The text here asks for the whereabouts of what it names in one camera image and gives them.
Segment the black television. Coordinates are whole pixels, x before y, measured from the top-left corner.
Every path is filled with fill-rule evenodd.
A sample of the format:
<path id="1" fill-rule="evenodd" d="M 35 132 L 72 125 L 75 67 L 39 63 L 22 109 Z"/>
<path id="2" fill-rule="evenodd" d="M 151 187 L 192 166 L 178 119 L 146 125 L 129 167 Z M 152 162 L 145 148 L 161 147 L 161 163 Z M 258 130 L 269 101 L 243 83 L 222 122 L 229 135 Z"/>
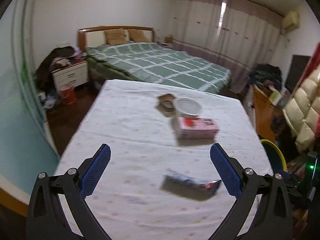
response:
<path id="1" fill-rule="evenodd" d="M 289 91 L 289 93 L 293 92 L 310 58 L 310 56 L 305 55 L 292 56 L 290 70 L 285 81 L 285 88 Z"/>

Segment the red bucket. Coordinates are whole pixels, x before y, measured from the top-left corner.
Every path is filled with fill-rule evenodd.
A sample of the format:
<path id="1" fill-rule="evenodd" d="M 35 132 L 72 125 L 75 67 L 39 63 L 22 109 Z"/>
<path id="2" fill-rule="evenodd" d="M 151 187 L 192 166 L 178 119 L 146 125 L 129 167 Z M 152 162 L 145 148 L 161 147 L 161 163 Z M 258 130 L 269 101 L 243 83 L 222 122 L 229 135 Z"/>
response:
<path id="1" fill-rule="evenodd" d="M 66 84 L 60 88 L 60 96 L 62 103 L 70 105 L 76 102 L 75 91 L 73 85 Z"/>

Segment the small cardboard box far nightstand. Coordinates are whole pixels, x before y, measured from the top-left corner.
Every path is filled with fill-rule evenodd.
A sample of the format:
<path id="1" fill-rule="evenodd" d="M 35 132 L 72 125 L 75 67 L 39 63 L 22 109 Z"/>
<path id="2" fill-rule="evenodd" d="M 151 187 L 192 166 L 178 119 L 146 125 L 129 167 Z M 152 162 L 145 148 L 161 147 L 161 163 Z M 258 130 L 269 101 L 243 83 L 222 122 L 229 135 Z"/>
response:
<path id="1" fill-rule="evenodd" d="M 173 36 L 172 35 L 165 35 L 164 42 L 167 44 L 172 44 L 173 43 Z"/>

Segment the cream puffer jacket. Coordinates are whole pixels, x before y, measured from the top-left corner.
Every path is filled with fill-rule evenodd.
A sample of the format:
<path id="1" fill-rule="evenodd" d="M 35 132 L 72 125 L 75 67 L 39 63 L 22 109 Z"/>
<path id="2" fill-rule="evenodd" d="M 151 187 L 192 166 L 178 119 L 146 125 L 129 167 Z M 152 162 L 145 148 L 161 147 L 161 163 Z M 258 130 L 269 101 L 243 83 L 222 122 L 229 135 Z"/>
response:
<path id="1" fill-rule="evenodd" d="M 316 68 L 283 108 L 286 123 L 296 136 L 299 152 L 310 148 L 319 138 L 319 108 L 319 68 Z"/>

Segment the yellow rimmed trash bin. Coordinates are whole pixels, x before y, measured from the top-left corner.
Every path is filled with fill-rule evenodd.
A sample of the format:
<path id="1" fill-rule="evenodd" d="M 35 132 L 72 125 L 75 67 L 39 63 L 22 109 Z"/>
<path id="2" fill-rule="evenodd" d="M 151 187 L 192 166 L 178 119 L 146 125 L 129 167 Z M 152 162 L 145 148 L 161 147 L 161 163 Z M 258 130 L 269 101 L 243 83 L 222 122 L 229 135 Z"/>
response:
<path id="1" fill-rule="evenodd" d="M 274 173 L 287 172 L 286 160 L 276 144 L 267 139 L 260 140 Z"/>

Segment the white dotted table cloth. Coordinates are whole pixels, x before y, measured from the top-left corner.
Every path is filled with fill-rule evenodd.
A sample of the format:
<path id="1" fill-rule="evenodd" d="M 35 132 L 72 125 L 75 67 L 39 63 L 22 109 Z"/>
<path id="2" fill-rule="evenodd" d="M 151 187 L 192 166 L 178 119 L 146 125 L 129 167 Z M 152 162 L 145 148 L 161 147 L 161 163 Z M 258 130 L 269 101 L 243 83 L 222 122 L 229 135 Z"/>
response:
<path id="1" fill-rule="evenodd" d="M 231 157 L 257 174 L 271 174 L 263 146 L 240 101 L 178 87 L 111 80 L 64 151 L 56 174 L 78 167 L 101 144 L 111 160 L 86 203 L 112 239 L 208 239 L 235 202 L 224 186 L 212 197 L 165 183 L 168 169 L 217 180 L 210 140 L 177 140 L 174 121 L 158 109 L 173 94 L 202 105 L 202 116 L 219 126 L 215 137 Z"/>

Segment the sliding glass door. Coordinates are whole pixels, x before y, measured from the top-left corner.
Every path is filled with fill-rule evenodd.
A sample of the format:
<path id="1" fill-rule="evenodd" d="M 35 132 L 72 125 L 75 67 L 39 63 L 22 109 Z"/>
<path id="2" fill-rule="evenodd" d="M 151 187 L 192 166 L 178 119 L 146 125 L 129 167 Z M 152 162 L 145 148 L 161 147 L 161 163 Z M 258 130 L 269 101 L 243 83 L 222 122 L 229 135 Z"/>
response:
<path id="1" fill-rule="evenodd" d="M 30 194 L 59 163 L 35 82 L 35 0 L 12 0 L 1 17 L 1 185 Z"/>

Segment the pink tissue box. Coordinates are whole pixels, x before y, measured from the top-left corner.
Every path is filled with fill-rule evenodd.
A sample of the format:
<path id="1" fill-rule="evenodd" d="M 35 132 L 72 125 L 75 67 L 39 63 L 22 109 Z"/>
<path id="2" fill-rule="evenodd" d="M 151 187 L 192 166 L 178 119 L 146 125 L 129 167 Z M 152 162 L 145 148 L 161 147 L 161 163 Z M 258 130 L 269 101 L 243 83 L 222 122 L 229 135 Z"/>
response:
<path id="1" fill-rule="evenodd" d="M 213 119 L 176 117 L 174 130 L 178 139 L 214 139 L 220 131 Z"/>

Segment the wooden desk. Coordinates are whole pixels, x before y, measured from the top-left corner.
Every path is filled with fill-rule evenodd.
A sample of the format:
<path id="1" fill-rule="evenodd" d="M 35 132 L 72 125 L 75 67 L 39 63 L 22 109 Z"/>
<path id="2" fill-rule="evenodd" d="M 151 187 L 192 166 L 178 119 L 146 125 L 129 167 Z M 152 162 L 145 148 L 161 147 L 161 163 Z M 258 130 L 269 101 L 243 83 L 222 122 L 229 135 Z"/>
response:
<path id="1" fill-rule="evenodd" d="M 253 105 L 257 134 L 275 143 L 277 136 L 286 126 L 281 109 L 276 107 L 256 85 L 253 86 Z"/>

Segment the pile of dark clothes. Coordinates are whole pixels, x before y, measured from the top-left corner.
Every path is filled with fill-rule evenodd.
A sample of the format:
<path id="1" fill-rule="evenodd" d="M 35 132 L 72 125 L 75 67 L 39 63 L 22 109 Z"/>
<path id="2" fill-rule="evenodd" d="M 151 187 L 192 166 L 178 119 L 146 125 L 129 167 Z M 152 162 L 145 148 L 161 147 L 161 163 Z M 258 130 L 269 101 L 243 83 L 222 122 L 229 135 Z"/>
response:
<path id="1" fill-rule="evenodd" d="M 52 72 L 57 70 L 56 59 L 71 57 L 75 50 L 71 46 L 55 48 L 52 52 L 42 61 L 36 70 L 36 85 L 38 90 L 44 92 L 46 95 L 52 91 L 56 91 Z"/>

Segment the blue snack wrapper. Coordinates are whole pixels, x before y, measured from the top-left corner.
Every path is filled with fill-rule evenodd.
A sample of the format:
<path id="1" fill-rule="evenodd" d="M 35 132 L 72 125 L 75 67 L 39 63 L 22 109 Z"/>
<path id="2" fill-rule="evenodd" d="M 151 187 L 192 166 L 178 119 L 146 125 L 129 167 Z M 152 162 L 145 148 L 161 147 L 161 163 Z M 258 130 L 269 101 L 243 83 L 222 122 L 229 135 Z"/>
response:
<path id="1" fill-rule="evenodd" d="M 219 189 L 221 180 L 206 180 L 190 177 L 186 174 L 179 173 L 177 171 L 168 169 L 164 174 L 164 180 L 162 188 L 173 191 L 182 189 L 193 190 L 205 194 L 207 196 L 213 196 Z"/>

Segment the small brown cardboard tray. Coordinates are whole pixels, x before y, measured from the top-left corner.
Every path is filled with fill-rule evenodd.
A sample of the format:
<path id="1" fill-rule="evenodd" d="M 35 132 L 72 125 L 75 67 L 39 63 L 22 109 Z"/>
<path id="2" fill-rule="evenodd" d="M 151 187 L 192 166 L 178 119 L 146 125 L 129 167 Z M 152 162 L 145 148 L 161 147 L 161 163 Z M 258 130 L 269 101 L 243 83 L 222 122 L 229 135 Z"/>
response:
<path id="1" fill-rule="evenodd" d="M 173 101 L 176 97 L 173 94 L 163 94 L 158 97 L 158 105 L 165 112 L 173 112 L 175 110 Z"/>

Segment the clothes pile on desk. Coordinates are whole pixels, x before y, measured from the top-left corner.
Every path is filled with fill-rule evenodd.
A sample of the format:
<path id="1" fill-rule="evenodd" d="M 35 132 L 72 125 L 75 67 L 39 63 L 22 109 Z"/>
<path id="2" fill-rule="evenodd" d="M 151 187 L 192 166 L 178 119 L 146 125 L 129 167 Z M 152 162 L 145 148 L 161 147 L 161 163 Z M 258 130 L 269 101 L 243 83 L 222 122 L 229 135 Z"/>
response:
<path id="1" fill-rule="evenodd" d="M 271 81 L 273 87 L 282 89 L 282 72 L 279 67 L 270 64 L 257 64 L 249 74 L 248 85 L 260 85 L 265 81 Z"/>

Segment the wall air conditioner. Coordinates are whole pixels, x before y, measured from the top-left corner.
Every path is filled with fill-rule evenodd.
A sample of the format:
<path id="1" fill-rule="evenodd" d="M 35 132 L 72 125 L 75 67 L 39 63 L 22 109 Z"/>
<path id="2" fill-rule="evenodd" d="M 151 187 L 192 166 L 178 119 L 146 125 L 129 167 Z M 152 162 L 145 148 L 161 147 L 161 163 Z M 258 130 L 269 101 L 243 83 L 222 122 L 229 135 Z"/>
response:
<path id="1" fill-rule="evenodd" d="M 282 29 L 284 33 L 291 32 L 300 26 L 300 15 L 296 11 L 289 11 L 283 18 Z"/>

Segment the brown pillow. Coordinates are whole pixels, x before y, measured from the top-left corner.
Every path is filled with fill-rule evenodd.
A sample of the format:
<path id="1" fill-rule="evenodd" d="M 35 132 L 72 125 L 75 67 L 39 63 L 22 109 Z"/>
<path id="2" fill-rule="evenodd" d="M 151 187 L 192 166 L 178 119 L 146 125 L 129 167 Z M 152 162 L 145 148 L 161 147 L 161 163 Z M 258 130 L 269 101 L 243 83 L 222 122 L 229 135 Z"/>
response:
<path id="1" fill-rule="evenodd" d="M 105 38 L 106 43 L 111 46 L 127 44 L 124 30 L 121 28 L 105 30 Z"/>
<path id="2" fill-rule="evenodd" d="M 142 30 L 139 29 L 129 29 L 128 30 L 130 40 L 139 43 L 139 42 L 151 42 L 151 39 L 148 38 Z"/>

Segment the white plastic bowl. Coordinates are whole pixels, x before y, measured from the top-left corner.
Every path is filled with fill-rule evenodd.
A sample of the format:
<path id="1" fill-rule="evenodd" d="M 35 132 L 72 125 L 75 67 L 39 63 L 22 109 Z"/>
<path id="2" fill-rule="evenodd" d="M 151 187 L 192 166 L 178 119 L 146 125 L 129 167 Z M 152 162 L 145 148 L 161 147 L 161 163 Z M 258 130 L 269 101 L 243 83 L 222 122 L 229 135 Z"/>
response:
<path id="1" fill-rule="evenodd" d="M 201 104 L 191 98 L 175 98 L 173 106 L 176 114 L 183 117 L 196 118 L 203 111 Z"/>

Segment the left brown pillow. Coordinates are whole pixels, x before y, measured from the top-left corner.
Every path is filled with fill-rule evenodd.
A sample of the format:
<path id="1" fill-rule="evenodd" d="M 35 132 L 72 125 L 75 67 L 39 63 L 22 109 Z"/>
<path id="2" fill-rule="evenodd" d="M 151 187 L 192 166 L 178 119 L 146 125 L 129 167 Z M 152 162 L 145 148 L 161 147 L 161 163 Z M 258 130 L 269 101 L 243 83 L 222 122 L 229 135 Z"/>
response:
<path id="1" fill-rule="evenodd" d="M 106 43 L 111 46 L 127 44 L 124 30 L 121 28 L 105 30 L 105 38 Z"/>

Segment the wooden bed headboard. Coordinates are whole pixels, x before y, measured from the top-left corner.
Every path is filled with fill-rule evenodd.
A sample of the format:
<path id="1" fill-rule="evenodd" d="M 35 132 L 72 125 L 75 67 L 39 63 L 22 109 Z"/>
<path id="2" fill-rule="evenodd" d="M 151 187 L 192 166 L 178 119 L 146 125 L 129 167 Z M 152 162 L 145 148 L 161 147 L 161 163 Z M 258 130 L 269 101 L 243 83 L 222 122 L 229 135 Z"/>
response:
<path id="1" fill-rule="evenodd" d="M 137 26 L 98 26 L 78 30 L 78 48 L 86 52 L 87 47 L 121 45 L 133 42 L 156 43 L 153 28 Z"/>

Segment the right brown pillow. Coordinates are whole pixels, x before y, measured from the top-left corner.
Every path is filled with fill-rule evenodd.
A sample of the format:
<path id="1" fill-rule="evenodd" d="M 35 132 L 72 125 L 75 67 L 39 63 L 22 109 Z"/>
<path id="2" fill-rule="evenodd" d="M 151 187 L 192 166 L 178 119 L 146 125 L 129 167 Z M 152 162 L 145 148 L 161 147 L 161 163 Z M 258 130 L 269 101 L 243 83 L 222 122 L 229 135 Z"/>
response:
<path id="1" fill-rule="evenodd" d="M 142 30 L 139 29 L 129 29 L 128 30 L 130 40 L 139 43 L 139 42 L 151 42 L 151 39 L 148 38 Z"/>

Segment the pink white curtains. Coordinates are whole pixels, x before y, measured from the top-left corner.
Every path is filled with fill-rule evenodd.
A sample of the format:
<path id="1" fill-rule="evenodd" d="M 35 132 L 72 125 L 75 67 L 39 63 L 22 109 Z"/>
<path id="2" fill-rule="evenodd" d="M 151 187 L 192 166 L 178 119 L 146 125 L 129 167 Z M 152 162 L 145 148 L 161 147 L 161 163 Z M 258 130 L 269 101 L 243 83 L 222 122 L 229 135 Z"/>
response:
<path id="1" fill-rule="evenodd" d="M 174 0 L 168 32 L 174 49 L 228 68 L 241 92 L 251 69 L 274 55 L 282 20 L 249 0 Z"/>

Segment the green plaid bed duvet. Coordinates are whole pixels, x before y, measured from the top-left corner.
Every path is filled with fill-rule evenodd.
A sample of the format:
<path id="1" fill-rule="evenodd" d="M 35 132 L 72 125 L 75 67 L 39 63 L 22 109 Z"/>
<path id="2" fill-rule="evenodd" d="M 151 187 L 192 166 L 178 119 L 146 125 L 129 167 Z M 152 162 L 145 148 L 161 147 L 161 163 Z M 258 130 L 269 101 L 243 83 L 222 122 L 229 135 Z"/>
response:
<path id="1" fill-rule="evenodd" d="M 88 68 L 104 80 L 155 83 L 218 94 L 229 85 L 231 71 L 203 58 L 151 42 L 87 47 Z"/>

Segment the red puffer jacket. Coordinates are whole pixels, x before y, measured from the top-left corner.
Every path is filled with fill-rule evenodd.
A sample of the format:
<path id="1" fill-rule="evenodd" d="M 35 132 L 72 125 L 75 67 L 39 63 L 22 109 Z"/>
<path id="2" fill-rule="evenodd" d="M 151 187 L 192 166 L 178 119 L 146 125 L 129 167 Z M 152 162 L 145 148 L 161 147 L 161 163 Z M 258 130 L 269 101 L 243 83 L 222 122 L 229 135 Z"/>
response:
<path id="1" fill-rule="evenodd" d="M 319 63 L 320 63 L 320 43 L 317 44 L 316 50 L 306 67 L 304 78 L 307 78 L 319 66 Z"/>

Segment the white bedside table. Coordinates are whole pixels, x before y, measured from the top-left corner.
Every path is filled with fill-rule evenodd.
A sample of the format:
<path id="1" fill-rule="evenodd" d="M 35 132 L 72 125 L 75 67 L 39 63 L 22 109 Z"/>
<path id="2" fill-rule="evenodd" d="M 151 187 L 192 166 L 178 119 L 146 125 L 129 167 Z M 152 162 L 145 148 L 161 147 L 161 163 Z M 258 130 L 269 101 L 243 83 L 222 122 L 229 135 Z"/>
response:
<path id="1" fill-rule="evenodd" d="M 52 75 L 57 91 L 60 91 L 66 85 L 78 87 L 89 81 L 87 61 L 77 61 L 65 68 L 53 71 Z"/>

